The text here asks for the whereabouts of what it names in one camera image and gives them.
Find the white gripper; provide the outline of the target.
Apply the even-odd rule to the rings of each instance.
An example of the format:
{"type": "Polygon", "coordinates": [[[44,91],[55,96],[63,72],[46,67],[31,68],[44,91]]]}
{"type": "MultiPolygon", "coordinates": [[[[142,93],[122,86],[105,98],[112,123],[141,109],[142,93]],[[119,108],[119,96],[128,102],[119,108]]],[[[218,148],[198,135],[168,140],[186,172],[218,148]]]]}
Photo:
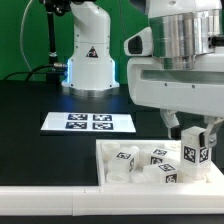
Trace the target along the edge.
{"type": "Polygon", "coordinates": [[[195,44],[191,33],[166,31],[159,38],[147,27],[124,43],[132,101],[159,108],[168,137],[179,140],[176,112],[205,115],[200,146],[213,148],[224,123],[224,46],[195,44]]]}

